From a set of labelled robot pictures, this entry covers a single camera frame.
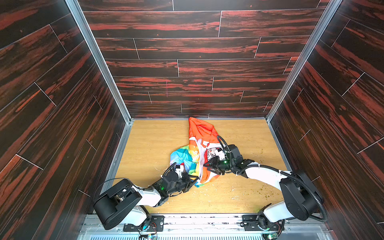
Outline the white orange kids jacket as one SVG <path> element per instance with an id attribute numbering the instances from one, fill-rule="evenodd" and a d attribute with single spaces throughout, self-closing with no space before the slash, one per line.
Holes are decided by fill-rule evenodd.
<path id="1" fill-rule="evenodd" d="M 184 170 L 194 177 L 199 177 L 197 188 L 215 181 L 220 174 L 207 170 L 204 164 L 209 160 L 209 151 L 220 149 L 215 127 L 203 120 L 189 118 L 189 144 L 171 153 L 170 164 L 183 165 Z"/>

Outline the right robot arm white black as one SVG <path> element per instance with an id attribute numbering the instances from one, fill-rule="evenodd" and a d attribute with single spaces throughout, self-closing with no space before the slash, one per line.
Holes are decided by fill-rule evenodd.
<path id="1" fill-rule="evenodd" d="M 244 159 L 235 145 L 215 151 L 208 157 L 204 167 L 216 175 L 233 173 L 246 179 L 263 182 L 281 191 L 284 199 L 282 202 L 265 206 L 258 212 L 258 222 L 262 229 L 292 218 L 300 221 L 328 220 L 324 198 L 303 171 L 282 171 Z"/>

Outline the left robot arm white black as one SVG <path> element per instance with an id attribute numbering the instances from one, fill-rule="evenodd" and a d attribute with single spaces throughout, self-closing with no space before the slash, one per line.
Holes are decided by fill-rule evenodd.
<path id="1" fill-rule="evenodd" d="M 153 221 L 146 206 L 162 206 L 169 198 L 188 192 L 199 179 L 186 172 L 167 170 L 154 184 L 141 188 L 123 178 L 99 195 L 94 210 L 105 230 L 124 224 L 145 231 Z"/>

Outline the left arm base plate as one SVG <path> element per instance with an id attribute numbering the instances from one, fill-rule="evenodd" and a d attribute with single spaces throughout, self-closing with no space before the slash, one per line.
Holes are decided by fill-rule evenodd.
<path id="1" fill-rule="evenodd" d="M 165 216 L 151 215 L 138 227 L 133 224 L 125 224 L 123 232 L 162 232 L 164 230 Z"/>

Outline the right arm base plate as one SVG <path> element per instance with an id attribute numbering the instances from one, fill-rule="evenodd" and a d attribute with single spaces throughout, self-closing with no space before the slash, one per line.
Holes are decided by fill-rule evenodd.
<path id="1" fill-rule="evenodd" d="M 277 222 L 271 222 L 264 215 L 243 215 L 240 226 L 245 231 L 275 231 L 281 230 L 285 220 L 279 220 Z"/>

